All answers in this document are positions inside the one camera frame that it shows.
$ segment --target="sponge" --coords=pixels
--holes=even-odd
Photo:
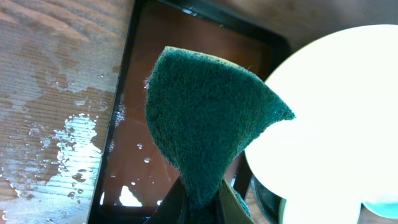
[[[295,118],[255,74],[211,55],[166,47],[148,84],[147,125],[180,172],[191,210],[211,202],[228,166],[252,140]]]

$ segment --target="wood grain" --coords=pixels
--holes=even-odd
[[[398,23],[395,0],[211,1],[284,36],[294,50],[342,29]]]
[[[85,222],[132,4],[0,0],[0,223]]]

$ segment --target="blue object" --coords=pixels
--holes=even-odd
[[[363,205],[371,212],[384,218],[398,219],[398,202],[396,203],[370,203],[363,202]]]

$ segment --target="scouring pad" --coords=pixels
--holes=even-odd
[[[208,205],[233,159],[289,107],[248,70],[211,55],[166,47],[149,77],[146,120],[180,172],[190,210]]]

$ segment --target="table surface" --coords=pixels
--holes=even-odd
[[[297,50],[398,2],[215,0]],[[133,1],[0,0],[0,223],[84,223]],[[252,194],[254,219],[262,218]],[[365,210],[360,223],[398,223]]]

